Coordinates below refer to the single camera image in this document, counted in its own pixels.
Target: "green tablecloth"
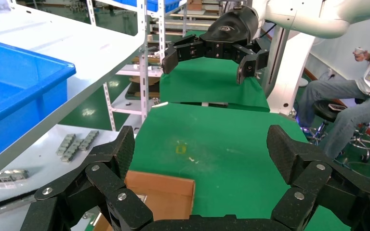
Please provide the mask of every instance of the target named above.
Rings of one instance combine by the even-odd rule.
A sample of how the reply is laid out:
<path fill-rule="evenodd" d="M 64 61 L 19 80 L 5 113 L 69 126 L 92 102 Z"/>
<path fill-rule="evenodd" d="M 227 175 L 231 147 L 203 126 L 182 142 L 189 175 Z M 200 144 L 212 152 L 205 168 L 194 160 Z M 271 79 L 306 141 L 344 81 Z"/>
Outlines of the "green tablecloth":
<path fill-rule="evenodd" d="M 272 124 L 306 141 L 295 122 L 277 114 L 176 103 L 153 108 L 136 137 L 131 169 L 194 179 L 193 214 L 270 218 L 289 188 L 266 147 Z M 321 207 L 306 230 L 349 228 Z"/>
<path fill-rule="evenodd" d="M 238 64 L 231 60 L 199 58 L 180 62 L 169 75 L 161 77 L 161 101 L 230 103 L 229 108 L 269 112 L 256 79 L 248 78 L 241 85 L 236 83 L 237 68 Z"/>

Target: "blue storage crate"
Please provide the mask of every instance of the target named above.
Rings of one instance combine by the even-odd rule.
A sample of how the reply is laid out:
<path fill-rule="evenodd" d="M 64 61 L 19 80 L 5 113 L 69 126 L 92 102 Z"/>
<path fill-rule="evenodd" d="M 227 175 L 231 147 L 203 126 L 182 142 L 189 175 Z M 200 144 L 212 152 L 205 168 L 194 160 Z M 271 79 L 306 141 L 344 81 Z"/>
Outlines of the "blue storage crate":
<path fill-rule="evenodd" d="M 0 43 L 0 153 L 67 101 L 73 64 Z"/>
<path fill-rule="evenodd" d="M 114 0 L 126 5 L 137 7 L 137 0 Z M 165 0 L 165 12 L 170 12 L 179 6 L 180 0 Z M 158 0 L 147 0 L 147 10 L 158 11 Z"/>

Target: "person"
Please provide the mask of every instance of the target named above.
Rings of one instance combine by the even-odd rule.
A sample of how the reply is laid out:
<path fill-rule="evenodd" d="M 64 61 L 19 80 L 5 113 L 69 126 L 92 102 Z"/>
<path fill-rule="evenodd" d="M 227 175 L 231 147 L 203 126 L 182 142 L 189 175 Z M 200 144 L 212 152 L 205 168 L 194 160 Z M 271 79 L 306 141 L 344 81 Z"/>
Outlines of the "person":
<path fill-rule="evenodd" d="M 332 130 L 319 143 L 330 158 L 335 159 L 353 136 L 358 124 L 370 122 L 370 53 L 353 53 L 357 62 L 368 61 L 363 78 L 358 80 L 312 81 L 297 103 L 297 122 L 302 128 L 311 127 L 315 118 L 312 105 L 318 100 L 364 99 L 362 104 L 349 107 L 338 113 Z"/>

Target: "brown cardboard flap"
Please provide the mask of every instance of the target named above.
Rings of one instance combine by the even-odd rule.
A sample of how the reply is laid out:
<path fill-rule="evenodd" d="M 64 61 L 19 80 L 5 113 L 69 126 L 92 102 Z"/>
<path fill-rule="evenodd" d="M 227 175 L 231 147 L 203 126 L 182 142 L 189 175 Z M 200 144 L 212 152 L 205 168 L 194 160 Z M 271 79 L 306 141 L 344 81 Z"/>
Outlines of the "brown cardboard flap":
<path fill-rule="evenodd" d="M 159 77 L 148 77 L 148 85 L 154 85 L 156 83 L 158 83 L 158 81 L 160 80 Z M 130 78 L 130 81 L 131 82 L 134 82 L 134 83 L 140 83 L 140 77 L 139 76 L 133 76 Z"/>
<path fill-rule="evenodd" d="M 195 192 L 193 180 L 145 172 L 128 171 L 125 183 L 129 189 L 140 187 L 185 196 L 193 196 Z"/>
<path fill-rule="evenodd" d="M 137 195 L 145 195 L 145 205 L 151 209 L 154 221 L 188 219 L 194 204 L 195 181 L 152 173 L 128 171 L 127 188 Z M 93 231 L 112 231 L 101 215 Z"/>
<path fill-rule="evenodd" d="M 188 4 L 188 10 L 190 11 L 200 11 L 202 10 L 202 4 Z"/>

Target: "jeans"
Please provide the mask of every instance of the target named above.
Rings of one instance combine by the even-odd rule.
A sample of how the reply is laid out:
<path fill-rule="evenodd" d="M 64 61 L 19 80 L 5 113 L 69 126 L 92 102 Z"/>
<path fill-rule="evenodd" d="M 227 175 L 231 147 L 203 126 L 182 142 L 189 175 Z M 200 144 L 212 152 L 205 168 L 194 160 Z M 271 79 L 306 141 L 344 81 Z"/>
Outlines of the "jeans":
<path fill-rule="evenodd" d="M 335 159 L 351 140 L 358 124 L 370 122 L 370 96 L 361 92 L 354 80 L 318 80 L 307 85 L 296 107 L 297 122 L 301 127 L 309 128 L 315 118 L 312 108 L 315 101 L 351 98 L 366 101 L 338 113 L 332 130 L 319 144 L 324 153 L 332 159 Z"/>

